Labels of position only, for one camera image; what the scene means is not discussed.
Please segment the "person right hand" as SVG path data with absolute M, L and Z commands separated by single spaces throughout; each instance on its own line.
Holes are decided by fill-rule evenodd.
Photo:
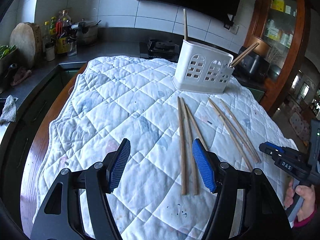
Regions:
M 310 187 L 300 185 L 296 189 L 293 189 L 293 178 L 290 180 L 288 189 L 286 191 L 284 206 L 286 208 L 290 207 L 293 204 L 294 194 L 298 194 L 304 199 L 302 207 L 297 213 L 297 219 L 299 222 L 309 218 L 315 211 L 315 187 L 311 185 Z

